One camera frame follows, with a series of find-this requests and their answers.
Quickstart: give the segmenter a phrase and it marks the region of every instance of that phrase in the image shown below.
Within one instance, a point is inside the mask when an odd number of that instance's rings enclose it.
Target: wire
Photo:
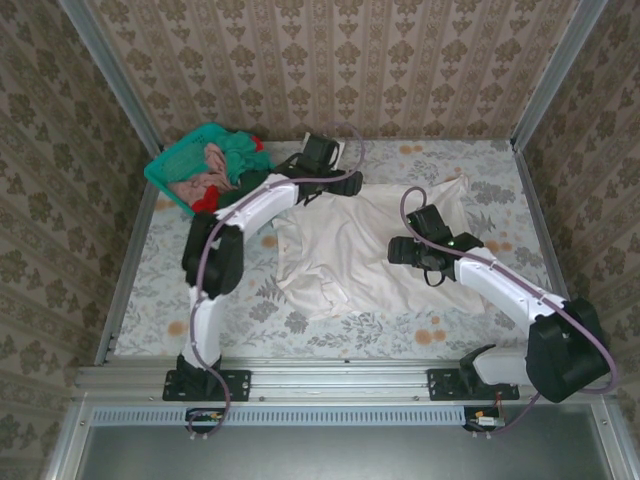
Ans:
[[[523,282],[520,278],[518,278],[517,275],[513,274],[512,272],[510,272],[509,270],[507,270],[506,268],[504,268],[502,265],[500,265],[498,263],[492,265],[492,262],[490,260],[487,260],[486,258],[480,257],[478,255],[474,255],[473,253],[463,252],[461,250],[456,250],[456,249],[453,249],[453,248],[448,248],[448,247],[444,247],[442,245],[438,245],[437,243],[434,243],[434,242],[431,242],[431,241],[427,240],[426,238],[421,236],[418,232],[416,232],[413,229],[413,227],[411,226],[411,224],[409,223],[409,220],[407,219],[407,214],[406,214],[406,211],[405,211],[405,203],[407,201],[407,197],[412,192],[420,192],[420,194],[422,195],[422,206],[423,207],[427,204],[427,192],[424,190],[424,188],[421,188],[421,187],[411,187],[406,192],[404,192],[404,194],[402,195],[402,198],[400,199],[400,216],[402,217],[402,222],[404,223],[404,225],[407,228],[407,230],[409,230],[409,232],[411,232],[411,235],[413,235],[413,237],[416,240],[418,240],[419,242],[422,242],[426,246],[428,246],[430,248],[433,248],[435,250],[440,250],[441,252],[448,253],[448,254],[451,254],[451,255],[456,255],[456,256],[460,256],[460,257],[469,258],[471,260],[474,260],[476,262],[482,263],[484,265],[491,266],[494,270],[496,270],[497,272],[501,273],[503,276],[505,276],[507,279],[512,281],[514,284],[518,285],[523,290],[525,290],[526,292],[528,292],[531,295],[533,295],[534,298],[537,298],[538,302],[540,302],[542,304],[545,304],[546,306],[551,308],[558,315],[560,315],[564,320],[566,320],[573,328],[575,328],[576,330],[578,330],[578,332],[580,332],[582,335],[584,335],[585,338],[587,340],[589,340],[593,344],[594,347],[596,347],[598,352],[600,352],[600,355],[602,355],[604,360],[607,362],[607,365],[609,366],[609,371],[611,372],[611,377],[609,379],[609,383],[605,387],[602,387],[602,388],[583,388],[580,391],[583,392],[583,393],[600,395],[600,394],[609,393],[614,388],[616,388],[616,385],[618,384],[618,368],[616,367],[616,364],[615,364],[615,362],[613,360],[613,357],[607,351],[605,346],[589,330],[584,328],[582,325],[580,325],[580,323],[578,323],[577,320],[572,318],[571,315],[569,315],[567,312],[565,312],[562,308],[560,308],[555,303],[553,303],[550,300],[548,300],[544,296],[543,293],[540,293],[536,289],[532,288],[526,282]],[[502,427],[500,429],[494,430],[492,433],[504,433],[505,431],[509,431],[513,427],[513,425],[515,425],[517,422],[519,422],[520,419],[524,415],[526,415],[526,413],[529,410],[531,410],[531,408],[533,408],[533,405],[538,401],[539,398],[540,398],[540,393],[538,392],[538,393],[536,393],[536,395],[534,395],[532,397],[531,402],[529,402],[529,404],[525,407],[525,409],[522,412],[520,412],[520,414],[516,418],[514,418],[509,423],[509,425],[507,425],[505,427]]]
[[[202,305],[202,302],[205,301],[206,296],[202,296],[202,284],[203,284],[203,280],[204,280],[204,271],[205,271],[205,266],[207,264],[207,258],[209,257],[209,252],[211,250],[211,245],[213,244],[213,242],[216,239],[216,236],[218,235],[218,233],[220,232],[220,230],[222,229],[222,227],[224,226],[225,223],[227,223],[229,220],[231,220],[231,218],[233,218],[233,216],[236,214],[236,212],[241,211],[242,209],[244,209],[246,206],[250,205],[252,202],[256,201],[258,198],[260,198],[262,195],[264,195],[265,193],[267,193],[268,191],[270,191],[273,188],[277,188],[280,187],[282,185],[290,185],[290,184],[297,184],[297,183],[334,183],[334,182],[341,182],[342,180],[345,180],[347,178],[349,178],[351,175],[353,175],[355,172],[357,172],[360,167],[362,166],[362,164],[364,163],[364,156],[365,156],[365,147],[364,147],[364,140],[362,139],[362,135],[360,135],[360,132],[358,132],[358,130],[356,130],[356,128],[347,123],[347,122],[328,122],[327,124],[325,124],[325,127],[329,127],[329,126],[333,126],[333,127],[346,127],[347,129],[349,129],[351,131],[351,133],[353,133],[353,135],[356,137],[356,139],[358,140],[358,142],[360,143],[360,158],[358,160],[358,163],[356,163],[356,165],[349,171],[347,171],[346,173],[339,175],[337,177],[328,177],[328,178],[313,178],[313,177],[309,177],[309,178],[287,178],[284,180],[279,180],[277,182],[274,182],[266,187],[260,188],[258,190],[255,190],[254,192],[248,194],[246,197],[244,197],[244,199],[242,199],[242,201],[238,204],[237,207],[233,208],[229,213],[227,213],[224,217],[222,217],[221,219],[218,220],[218,223],[216,223],[216,225],[213,227],[213,230],[211,230],[211,233],[209,234],[209,236],[207,237],[207,241],[205,242],[204,248],[202,250],[202,256],[200,257],[200,264],[198,265],[198,273],[196,275],[196,302],[193,305],[193,308],[191,309],[191,315],[189,317],[189,342],[191,343],[191,349],[193,350],[193,356],[196,358],[196,360],[198,361],[198,363],[200,363],[200,365],[202,366],[202,368],[204,368],[207,372],[211,373],[214,378],[220,383],[220,385],[222,385],[222,389],[224,391],[224,402],[225,402],[225,407],[224,407],[224,413],[222,415],[222,417],[220,418],[220,420],[218,421],[218,424],[210,431],[208,432],[209,435],[213,435],[214,433],[217,433],[220,428],[222,427],[225,419],[227,418],[227,414],[229,413],[229,410],[231,408],[231,393],[229,392],[229,386],[227,385],[227,383],[224,381],[224,378],[222,378],[222,376],[214,369],[211,367],[211,365],[208,365],[204,359],[202,358],[202,356],[200,355],[200,352],[198,351],[197,348],[197,342],[196,342],[196,338],[195,338],[195,321],[196,321],[196,313],[198,311],[198,309],[200,308],[200,305]],[[189,430],[189,433],[194,434],[195,432],[193,431],[192,428],[192,420],[189,422],[188,426],[187,426],[187,430]]]
[[[506,415],[506,413],[504,413],[504,407],[502,405],[502,396],[500,395],[500,392],[496,392],[496,402],[498,403],[498,413],[506,421],[507,420],[507,415]]]

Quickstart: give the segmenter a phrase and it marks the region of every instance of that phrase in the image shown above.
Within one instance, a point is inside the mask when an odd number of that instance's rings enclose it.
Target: metal frame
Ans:
[[[426,385],[426,370],[449,368],[455,361],[421,360],[275,360],[225,359],[223,368],[253,371],[249,401],[233,404],[234,410],[280,411],[303,407],[351,411],[362,409],[428,410],[430,407],[482,405],[491,402],[432,402]],[[94,411],[101,407],[220,408],[221,402],[163,402],[164,376],[173,366],[171,358],[121,359],[103,367],[80,370],[72,407],[54,451],[47,480],[75,479],[92,427]],[[521,399],[510,405],[525,405],[534,394],[521,389]],[[549,404],[542,399],[541,404]],[[562,405],[589,405],[615,480],[638,479],[640,464],[631,446],[620,410],[613,396],[575,394]]]
[[[138,214],[136,215],[136,221],[131,231],[127,253],[122,262],[118,283],[113,293],[113,300],[111,301],[109,313],[107,313],[107,319],[104,324],[104,329],[102,330],[100,344],[98,345],[98,351],[96,352],[94,361],[95,365],[105,363],[107,354],[114,347],[111,343],[115,341],[117,332],[122,326],[124,314],[127,309],[127,301],[131,295],[133,282],[136,279],[138,264],[140,263],[140,257],[144,249],[144,242],[147,238],[149,225],[151,225],[157,198],[158,189],[154,187],[151,182],[147,182],[142,200],[140,201],[140,207],[138,208]]]
[[[576,8],[511,135],[517,150],[524,150],[606,4],[607,0],[584,0]]]
[[[60,4],[78,31],[93,61],[100,68],[109,88],[127,114],[149,155],[155,157],[160,153],[162,136],[142,108],[138,96],[131,88],[126,74],[120,68],[120,63],[111,50],[106,35],[103,34],[99,23],[87,6],[87,2],[84,0],[60,0]]]
[[[514,150],[514,157],[516,166],[518,167],[518,173],[520,174],[520,180],[522,180],[522,187],[524,190],[524,196],[527,199],[529,210],[531,212],[531,218],[533,220],[533,228],[536,231],[538,240],[540,240],[540,250],[542,251],[542,258],[547,267],[547,273],[549,274],[549,281],[551,282],[551,290],[554,293],[564,298],[569,298],[569,291],[567,285],[564,282],[562,276],[562,270],[560,269],[560,263],[558,263],[558,257],[553,249],[551,243],[551,235],[547,229],[547,223],[544,220],[544,214],[536,195],[533,181],[529,173],[529,168],[524,159],[524,155],[521,150]]]

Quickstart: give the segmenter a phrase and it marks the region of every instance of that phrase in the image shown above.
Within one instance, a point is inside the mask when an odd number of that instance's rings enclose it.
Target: patterned wallpaper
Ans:
[[[577,0],[90,0],[165,142],[508,138]]]
[[[525,149],[574,294],[596,305],[640,445],[640,2],[610,1]]]
[[[38,478],[93,361],[147,154],[55,1],[0,1],[0,478]]]

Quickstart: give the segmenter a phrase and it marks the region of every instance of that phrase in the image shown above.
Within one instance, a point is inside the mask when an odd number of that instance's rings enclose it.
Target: red cloth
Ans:
[[[195,213],[213,213],[218,209],[219,198],[220,192],[215,186],[212,185],[211,187],[207,188],[207,191],[204,194],[204,198],[196,200],[193,205],[191,205],[191,210],[193,210]]]
[[[264,145],[262,145],[262,142],[258,137],[254,135],[251,137],[251,140],[253,140],[253,143],[256,144],[256,152],[261,152],[262,150],[264,150]]]

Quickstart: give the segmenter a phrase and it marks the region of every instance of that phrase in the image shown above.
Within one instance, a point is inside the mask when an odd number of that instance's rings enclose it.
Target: table surface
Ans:
[[[505,141],[365,142],[367,183],[430,186],[469,177],[462,198],[471,232],[532,282],[549,278],[509,143]],[[299,142],[266,142],[277,163]],[[341,166],[355,164],[348,142]],[[177,355],[184,345],[189,300],[180,260],[190,218],[164,194],[155,206],[115,355]],[[419,314],[372,312],[308,321],[275,285],[277,238],[271,224],[245,246],[245,272],[232,292],[222,324],[224,356],[268,358],[458,359],[476,347],[510,346],[523,332],[495,307],[470,315],[457,309]]]

